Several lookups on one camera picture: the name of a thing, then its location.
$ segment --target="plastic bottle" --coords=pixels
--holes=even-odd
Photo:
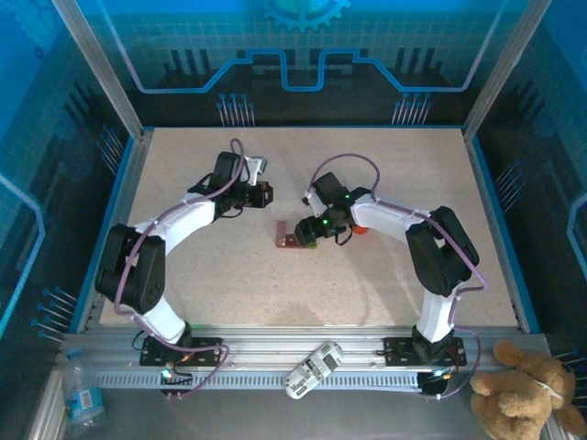
[[[67,351],[63,396],[70,438],[82,438],[105,425],[102,392],[96,386],[94,367],[82,358],[80,348]]]

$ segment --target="teddy bear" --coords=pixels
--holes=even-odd
[[[561,426],[581,438],[587,424],[572,406],[575,375],[559,360],[543,353],[525,353],[511,341],[493,348],[495,358],[514,367],[471,378],[471,408],[493,440],[538,440],[551,413]]]

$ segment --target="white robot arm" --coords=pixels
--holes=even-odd
[[[149,231],[126,279],[120,310],[138,318],[151,335],[170,345],[188,347],[191,331],[165,298],[165,257],[192,233],[222,218],[231,209],[264,208],[272,202],[272,187],[265,181],[257,181],[267,166],[267,160],[261,157],[245,157],[239,179],[225,192],[209,200],[194,202],[218,190],[235,176],[239,159],[236,153],[218,155],[214,172],[188,190],[181,200],[183,206],[172,208],[172,212]],[[95,287],[110,301],[115,301],[130,250],[157,218],[134,227],[116,225],[109,231]]]
[[[471,271],[423,217],[439,223],[477,266],[477,252],[457,216],[444,206],[429,212],[406,209],[385,200],[375,202],[369,190],[357,188],[350,192],[331,172],[313,183],[304,201],[314,215],[296,226],[295,235],[302,244],[314,243],[320,237],[338,239],[348,228],[352,234],[352,227],[362,226],[409,246],[415,274],[425,288],[422,313],[413,330],[414,349],[423,363],[442,357],[453,335],[450,312],[455,292],[471,277]]]

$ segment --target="beige work surface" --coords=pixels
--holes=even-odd
[[[459,305],[457,324],[515,325],[515,317],[471,164],[458,129],[158,128],[140,178],[129,224],[179,201],[212,171],[217,154],[240,138],[247,155],[269,165],[262,180],[274,201],[220,219],[184,240],[167,258],[165,294],[192,324],[413,325],[423,300],[406,245],[370,231],[339,247],[275,246],[275,224],[294,225],[312,212],[300,199],[315,168],[341,152],[359,152],[380,167],[378,194],[423,209],[451,207],[477,248],[491,289]],[[370,188],[374,172],[358,159],[333,171],[348,188]],[[108,303],[103,325],[129,324]]]

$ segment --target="glass panel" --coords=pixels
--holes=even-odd
[[[552,2],[479,131],[539,324],[570,347],[587,344],[585,17]]]
[[[25,438],[127,133],[49,1],[0,9],[0,438]]]
[[[527,0],[82,0],[145,125],[460,125]]]

